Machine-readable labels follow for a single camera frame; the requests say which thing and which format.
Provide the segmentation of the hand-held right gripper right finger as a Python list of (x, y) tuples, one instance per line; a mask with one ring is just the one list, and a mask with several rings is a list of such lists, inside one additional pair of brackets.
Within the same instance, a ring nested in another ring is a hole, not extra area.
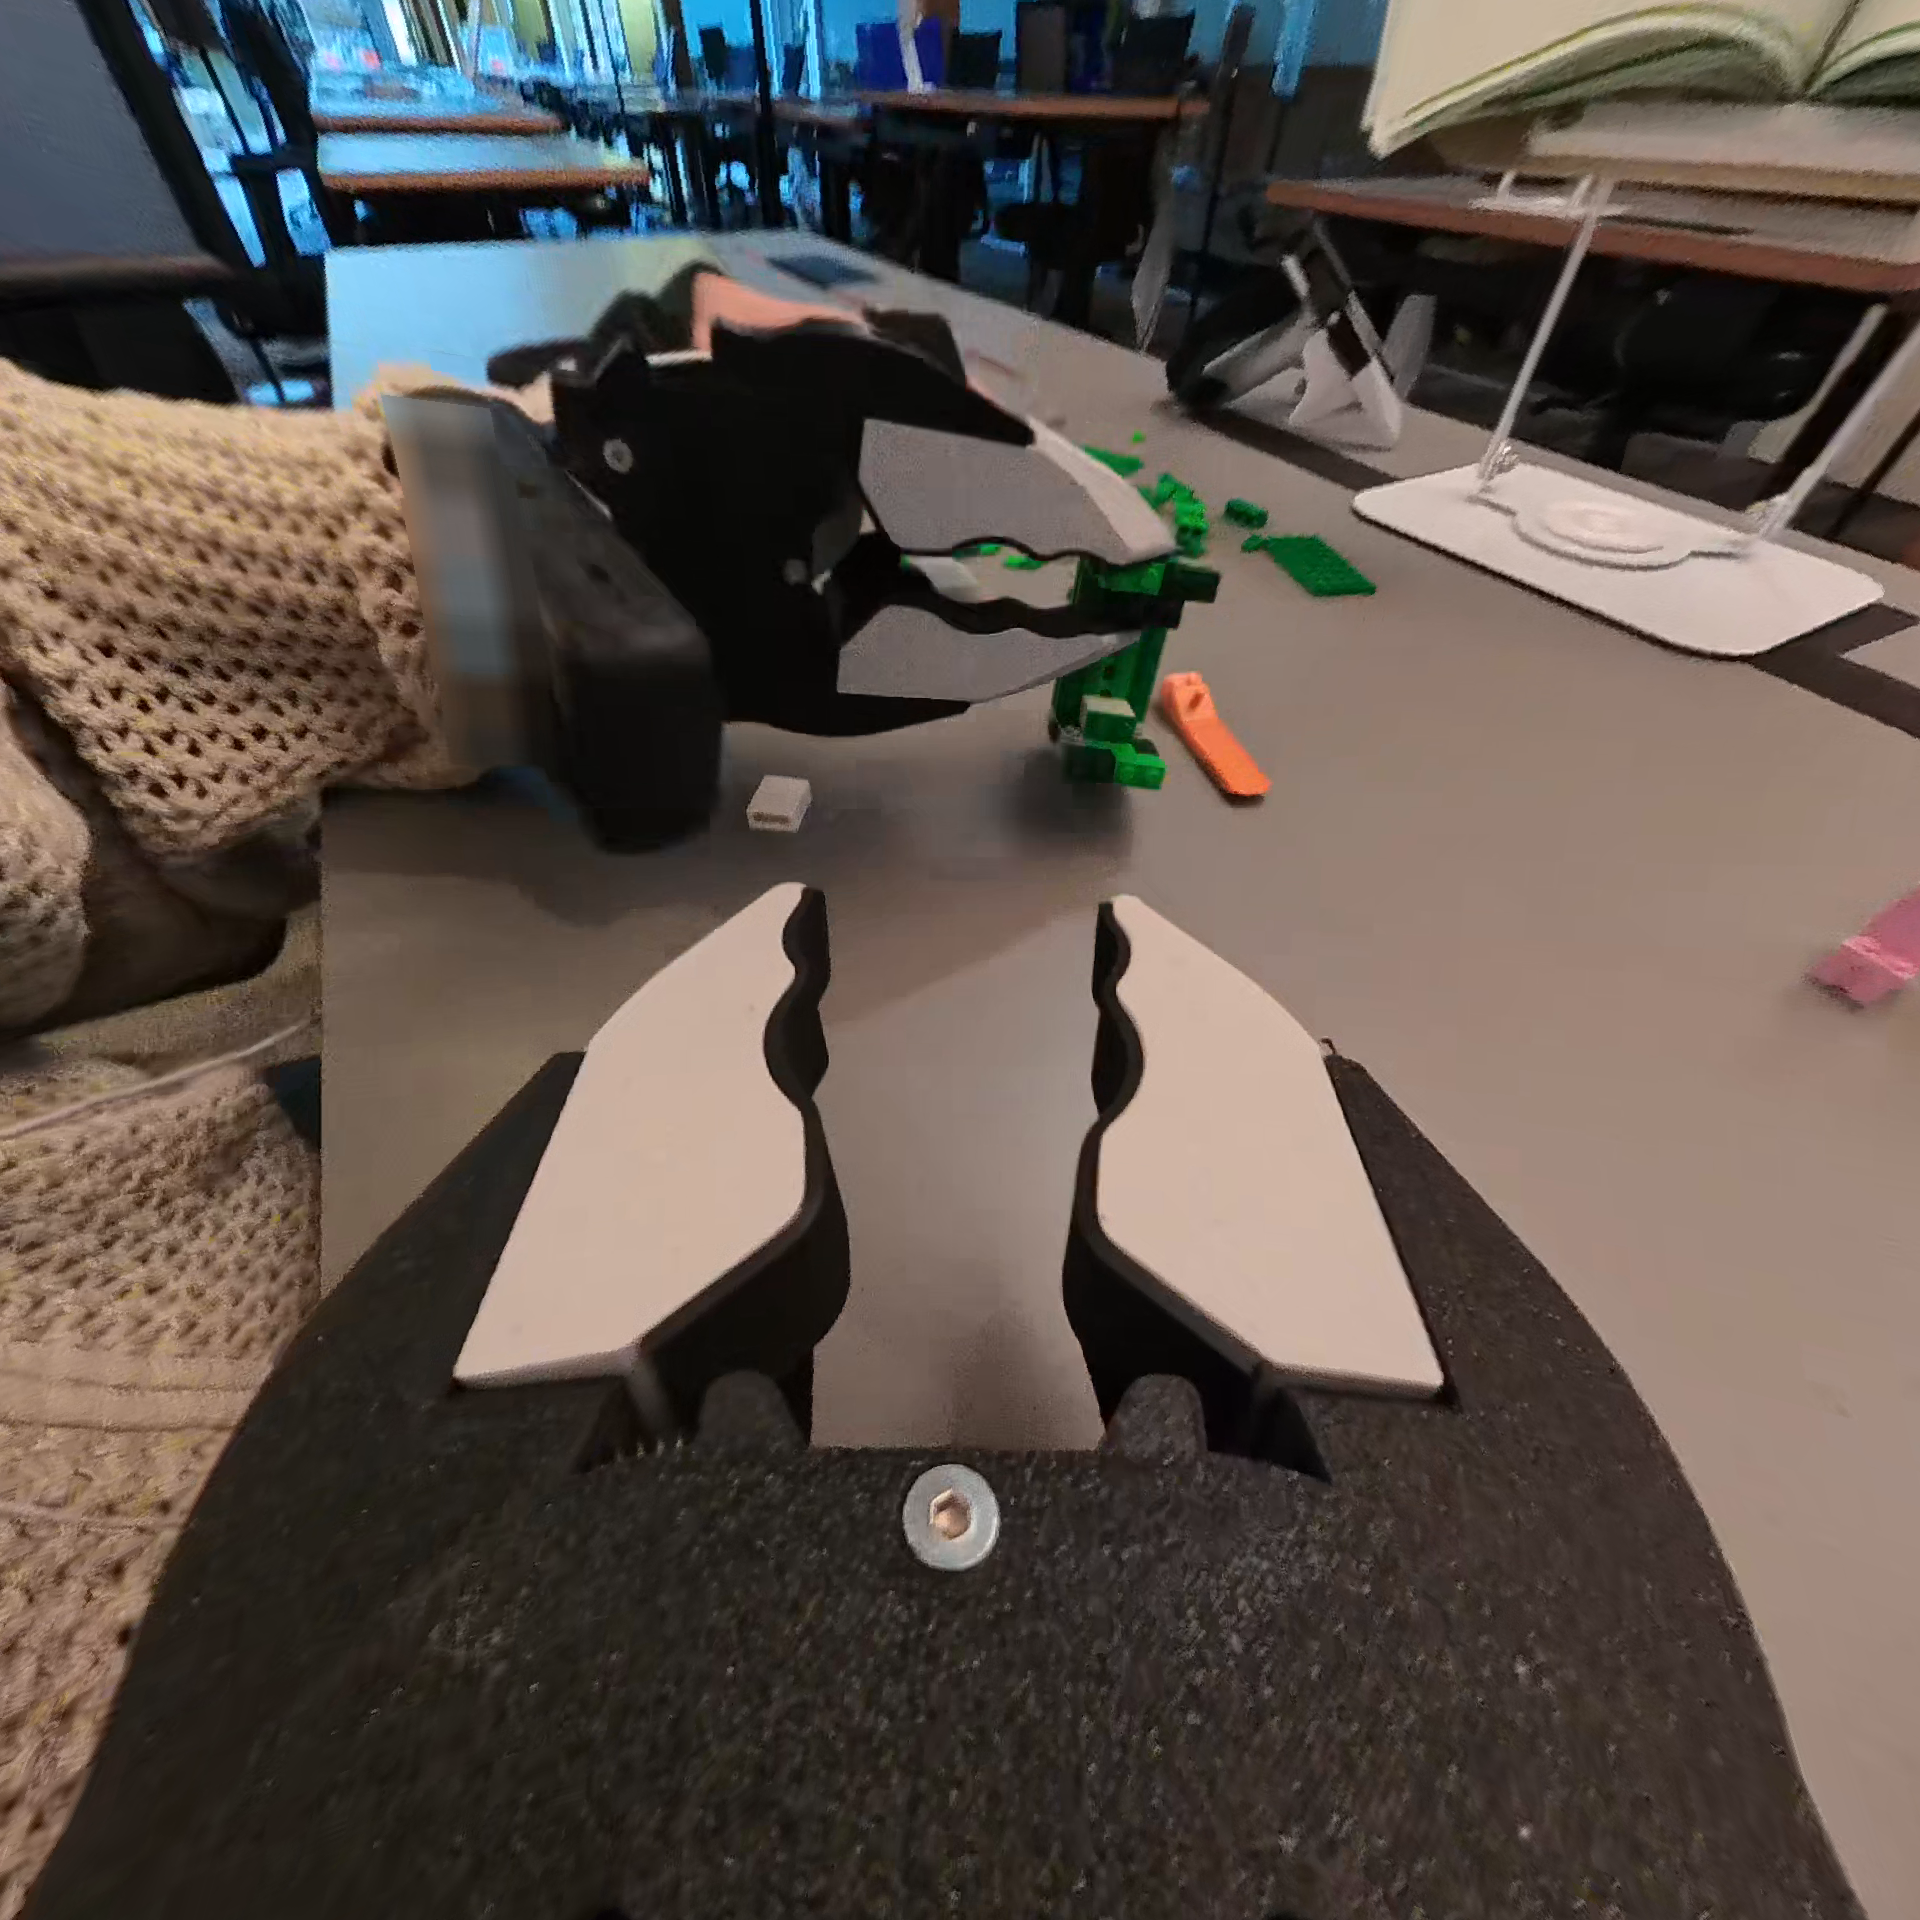
[(1184, 1382), (1211, 1449), (1313, 1449), (1302, 1395), (1429, 1405), (1445, 1361), (1321, 1040), (1138, 896), (1096, 912), (1096, 1118), (1066, 1315), (1115, 1421)]

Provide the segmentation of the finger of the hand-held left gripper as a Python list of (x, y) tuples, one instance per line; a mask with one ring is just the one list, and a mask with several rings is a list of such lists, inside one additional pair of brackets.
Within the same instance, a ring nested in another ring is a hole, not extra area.
[(885, 702), (996, 702), (1107, 661), (1145, 633), (1121, 600), (1038, 605), (987, 595), (972, 564), (902, 558), (843, 639), (835, 693)]
[(1166, 560), (1177, 540), (1110, 465), (1038, 422), (1024, 445), (869, 421), (858, 484), (909, 556), (1011, 544), (1038, 560)]

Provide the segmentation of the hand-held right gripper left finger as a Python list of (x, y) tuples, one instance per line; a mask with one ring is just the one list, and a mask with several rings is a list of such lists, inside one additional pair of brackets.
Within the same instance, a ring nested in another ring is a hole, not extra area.
[(641, 1433), (770, 1381), (811, 1437), (814, 1361), (850, 1292), (819, 1087), (827, 901), (741, 907), (593, 1035), (452, 1364), (454, 1384), (619, 1384)]

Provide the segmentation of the green lego creeper model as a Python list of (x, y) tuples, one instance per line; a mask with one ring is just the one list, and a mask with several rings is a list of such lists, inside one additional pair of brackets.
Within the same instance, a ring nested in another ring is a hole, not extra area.
[(1051, 685), (1048, 737), (1064, 753), (1075, 784), (1113, 784), (1156, 793), (1166, 761), (1145, 736), (1145, 717), (1161, 678), (1166, 637), (1187, 605), (1216, 600), (1218, 574), (1188, 556), (1118, 566), (1078, 560), (1069, 607), (1133, 619), (1125, 645), (1084, 662)]

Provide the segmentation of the person's left forearm knit sleeve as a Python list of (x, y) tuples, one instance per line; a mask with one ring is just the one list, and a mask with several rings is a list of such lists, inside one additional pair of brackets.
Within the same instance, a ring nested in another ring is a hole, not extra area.
[(83, 390), (5, 363), (5, 671), (155, 859), (337, 784), (466, 784), (379, 401)]

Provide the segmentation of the pile of green lego pieces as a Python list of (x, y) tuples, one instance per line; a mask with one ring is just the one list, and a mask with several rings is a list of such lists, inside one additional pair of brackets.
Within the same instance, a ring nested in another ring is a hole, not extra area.
[(1132, 448), (1084, 444), (1081, 451), (1130, 481), (1145, 505), (1166, 521), (1177, 558), (1205, 560), (1216, 532), (1240, 542), (1242, 553), (1258, 556), (1274, 549), (1266, 505), (1248, 495), (1209, 497), (1173, 471), (1148, 472), (1145, 459)]

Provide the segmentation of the orange lego brick separator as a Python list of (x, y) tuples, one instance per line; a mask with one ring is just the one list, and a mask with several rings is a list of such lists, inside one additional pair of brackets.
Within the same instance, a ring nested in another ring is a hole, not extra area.
[(1160, 716), (1184, 743), (1214, 789), (1235, 803), (1261, 803), (1272, 779), (1226, 721), (1206, 678), (1168, 671), (1160, 683)]

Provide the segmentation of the green lego plate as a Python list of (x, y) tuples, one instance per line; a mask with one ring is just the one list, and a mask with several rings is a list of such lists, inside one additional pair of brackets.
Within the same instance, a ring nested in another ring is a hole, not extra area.
[(1314, 598), (1377, 595), (1377, 582), (1320, 535), (1250, 535), (1243, 550), (1266, 556)]

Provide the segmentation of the pink lego pig figure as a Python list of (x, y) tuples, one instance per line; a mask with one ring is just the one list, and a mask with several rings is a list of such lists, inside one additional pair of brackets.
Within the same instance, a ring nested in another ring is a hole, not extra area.
[(1859, 1011), (1885, 1003), (1918, 977), (1918, 888), (1885, 902), (1809, 971), (1809, 984)]

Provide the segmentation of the person's left hand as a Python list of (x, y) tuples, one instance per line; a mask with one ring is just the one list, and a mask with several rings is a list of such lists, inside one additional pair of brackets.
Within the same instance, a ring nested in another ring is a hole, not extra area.
[(708, 352), (717, 332), (772, 334), (825, 324), (852, 334), (874, 334), (874, 324), (850, 307), (769, 295), (721, 271), (700, 271), (692, 279), (688, 324), (694, 352)]

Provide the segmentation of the black and white device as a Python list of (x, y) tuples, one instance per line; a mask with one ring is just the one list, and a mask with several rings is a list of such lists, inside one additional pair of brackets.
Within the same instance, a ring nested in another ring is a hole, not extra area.
[(1301, 438), (1390, 451), (1435, 312), (1434, 292), (1411, 292), (1378, 327), (1345, 257), (1313, 231), (1188, 324), (1166, 363), (1168, 396), (1201, 415), (1274, 393), (1281, 425)]

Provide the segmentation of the brown edged table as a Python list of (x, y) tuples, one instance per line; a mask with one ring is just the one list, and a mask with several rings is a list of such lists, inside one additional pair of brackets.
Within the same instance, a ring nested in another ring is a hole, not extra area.
[(125, 297), (203, 297), (238, 284), (233, 268), (201, 252), (179, 255), (52, 254), (2, 257), (2, 307)]
[[(1264, 193), (1278, 208), (1331, 219), (1553, 252), (1571, 247), (1586, 214), (1571, 196), (1497, 189), (1475, 176), (1275, 179)], [(1890, 203), (1626, 184), (1606, 199), (1590, 252), (1878, 299), (1918, 291), (1916, 208)]]
[(1000, 124), (1036, 127), (1176, 127), (1202, 124), (1211, 110), (1205, 92), (995, 92), (984, 87), (858, 87), (848, 96), (872, 111), (913, 113), (926, 121)]
[(317, 168), (361, 200), (644, 189), (653, 179), (642, 160), (569, 133), (323, 133)]

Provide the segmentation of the person's knit sweater torso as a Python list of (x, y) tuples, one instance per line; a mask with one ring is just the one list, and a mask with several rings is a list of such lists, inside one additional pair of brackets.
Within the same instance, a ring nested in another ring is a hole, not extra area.
[(164, 1561), (317, 1307), (321, 1151), (272, 1086), (317, 974), (294, 835), (141, 855), (5, 688), (2, 1887), (81, 1800)]

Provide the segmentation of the white book stand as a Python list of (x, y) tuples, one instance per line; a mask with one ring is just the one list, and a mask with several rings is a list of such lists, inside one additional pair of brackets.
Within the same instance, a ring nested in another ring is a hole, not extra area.
[(1354, 513), (1686, 656), (1755, 661), (1878, 605), (1877, 581), (1854, 564), (1819, 560), (1785, 535), (1817, 481), (1916, 367), (1913, 332), (1814, 459), (1739, 521), (1701, 519), (1521, 457), (1521, 401), (1577, 269), (1613, 214), (1613, 193), (1609, 174), (1577, 180), (1574, 235), (1477, 465), (1369, 487), (1354, 495)]

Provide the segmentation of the open book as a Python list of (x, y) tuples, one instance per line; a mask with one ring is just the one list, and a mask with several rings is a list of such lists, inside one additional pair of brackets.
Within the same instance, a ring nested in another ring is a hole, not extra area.
[(1651, 97), (1916, 104), (1916, 1), (1392, 1), (1360, 125), (1452, 127)]

